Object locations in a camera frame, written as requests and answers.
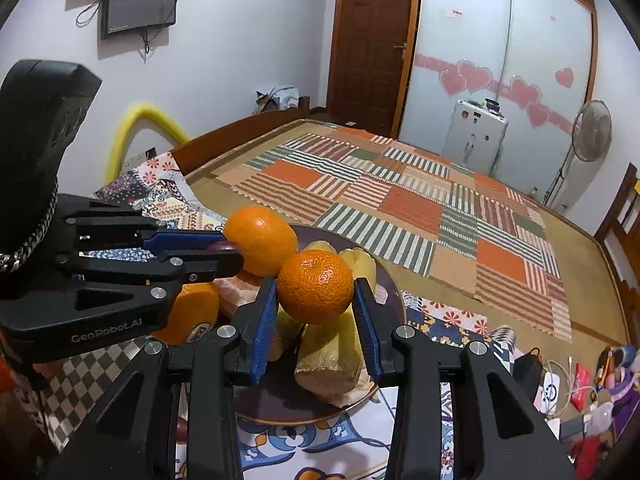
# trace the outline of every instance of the red packet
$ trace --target red packet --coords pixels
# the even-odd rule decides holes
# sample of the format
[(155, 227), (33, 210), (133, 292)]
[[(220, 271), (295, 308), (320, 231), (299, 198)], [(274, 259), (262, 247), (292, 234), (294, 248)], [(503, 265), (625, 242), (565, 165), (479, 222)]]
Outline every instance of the red packet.
[[(582, 386), (589, 386), (591, 383), (591, 374), (588, 370), (582, 366), (582, 364), (578, 363), (575, 367), (575, 381), (574, 381), (574, 390), (576, 388), (580, 388)], [(587, 395), (591, 390), (585, 389), (580, 390), (579, 392), (573, 392), (571, 395), (571, 402), (575, 406), (576, 410), (582, 412), (584, 410), (585, 402), (587, 400)]]

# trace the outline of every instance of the plate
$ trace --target plate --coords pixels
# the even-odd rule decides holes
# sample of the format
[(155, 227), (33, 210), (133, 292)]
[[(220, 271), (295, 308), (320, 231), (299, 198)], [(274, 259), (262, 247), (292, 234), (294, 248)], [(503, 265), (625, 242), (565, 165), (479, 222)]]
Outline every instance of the plate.
[[(292, 227), (298, 236), (298, 250), (316, 240), (326, 240), (338, 252), (359, 247), (358, 244), (343, 236), (318, 227), (295, 224)], [(405, 322), (404, 304), (400, 292), (389, 273), (377, 262), (376, 283), (387, 291), (385, 306), (393, 309), (399, 322)], [(312, 424), (318, 420), (339, 416), (346, 410), (365, 402), (376, 391), (373, 388), (369, 396), (342, 408), (322, 402), (295, 381), (293, 371), (296, 367), (296, 357), (297, 348), (290, 348), (280, 359), (268, 363), (267, 371), (260, 384), (251, 388), (236, 389), (234, 403), (237, 415), (247, 420), (274, 426)]]

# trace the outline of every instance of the standing fan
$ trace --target standing fan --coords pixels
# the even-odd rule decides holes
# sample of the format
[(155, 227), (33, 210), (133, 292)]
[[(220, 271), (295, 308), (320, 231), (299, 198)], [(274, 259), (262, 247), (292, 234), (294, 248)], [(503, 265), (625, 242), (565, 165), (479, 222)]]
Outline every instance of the standing fan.
[(544, 203), (549, 206), (558, 197), (574, 156), (583, 162), (598, 160), (611, 144), (611, 113), (602, 101), (585, 103), (574, 121), (571, 146), (553, 184), (545, 193)]

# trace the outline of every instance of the brown wooden door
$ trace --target brown wooden door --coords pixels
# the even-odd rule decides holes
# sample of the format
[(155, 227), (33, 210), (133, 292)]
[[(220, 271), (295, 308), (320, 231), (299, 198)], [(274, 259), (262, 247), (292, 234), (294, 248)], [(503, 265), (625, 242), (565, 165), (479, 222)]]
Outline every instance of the brown wooden door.
[(338, 0), (328, 112), (356, 127), (391, 131), (411, 0)]

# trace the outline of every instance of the heart decal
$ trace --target heart decal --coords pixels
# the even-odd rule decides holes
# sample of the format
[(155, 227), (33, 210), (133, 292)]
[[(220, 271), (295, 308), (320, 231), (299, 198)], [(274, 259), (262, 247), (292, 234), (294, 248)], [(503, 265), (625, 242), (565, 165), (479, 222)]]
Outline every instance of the heart decal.
[(527, 103), (527, 115), (531, 126), (537, 128), (549, 122), (549, 110), (538, 102)]
[(449, 94), (449, 97), (455, 94), (459, 94), (466, 90), (466, 79), (463, 75), (453, 72), (453, 70), (443, 70), (438, 74), (440, 84), (445, 89), (445, 92)]
[(565, 88), (571, 88), (574, 84), (574, 71), (569, 67), (558, 70), (558, 72), (556, 72), (556, 81)]
[(511, 95), (510, 99), (515, 102), (521, 109), (527, 106), (527, 103), (540, 102), (542, 92), (535, 85), (527, 84), (520, 76), (511, 78)]
[(494, 80), (494, 75), (485, 66), (476, 67), (471, 61), (463, 59), (456, 65), (458, 73), (466, 79), (466, 89), (477, 92), (487, 88)]

